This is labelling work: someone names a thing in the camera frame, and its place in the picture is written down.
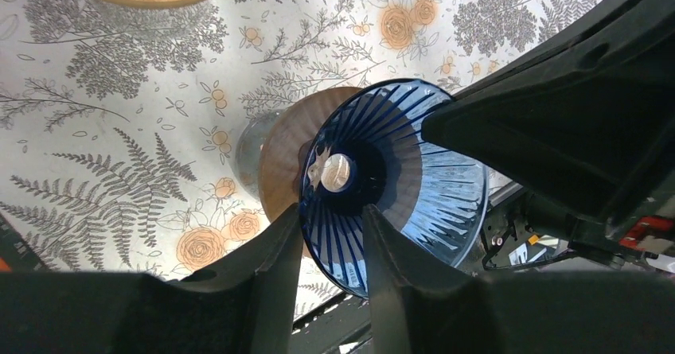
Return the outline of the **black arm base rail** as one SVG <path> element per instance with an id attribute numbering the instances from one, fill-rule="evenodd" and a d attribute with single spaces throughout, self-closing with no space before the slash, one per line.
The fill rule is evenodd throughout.
<path id="1" fill-rule="evenodd" d="M 367 353 L 372 333 L 369 303 L 337 294 L 293 324 L 289 353 Z"/>

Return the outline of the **blue ribbed glass dripper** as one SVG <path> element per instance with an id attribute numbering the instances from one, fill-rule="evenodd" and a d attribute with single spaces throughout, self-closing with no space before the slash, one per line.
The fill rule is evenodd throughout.
<path id="1" fill-rule="evenodd" d="M 423 121 L 453 102 L 424 80 L 386 80 L 351 95 L 310 144 L 298 212 L 310 256 L 341 290 L 368 295 L 365 221 L 372 204 L 414 244 L 459 265 L 486 216 L 488 170 L 426 142 Z"/>

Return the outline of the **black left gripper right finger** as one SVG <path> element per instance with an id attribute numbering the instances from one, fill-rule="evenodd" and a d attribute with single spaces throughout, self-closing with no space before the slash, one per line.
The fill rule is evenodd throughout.
<path id="1" fill-rule="evenodd" d="M 472 276 L 364 208 L 376 353 L 671 353 L 674 284 L 636 271 Z"/>

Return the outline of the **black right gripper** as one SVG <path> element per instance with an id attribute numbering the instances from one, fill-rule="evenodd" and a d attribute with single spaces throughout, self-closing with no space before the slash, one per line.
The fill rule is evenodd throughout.
<path id="1" fill-rule="evenodd" d="M 674 248 L 674 0 L 602 0 L 424 120 L 427 142 L 516 192 L 482 235 L 487 270 Z"/>

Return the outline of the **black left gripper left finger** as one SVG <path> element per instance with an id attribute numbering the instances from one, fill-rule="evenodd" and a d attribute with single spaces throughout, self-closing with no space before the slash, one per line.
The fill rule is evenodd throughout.
<path id="1" fill-rule="evenodd" d="M 290 206 L 180 281 L 146 273 L 1 276 L 4 353 L 286 353 L 302 235 Z"/>

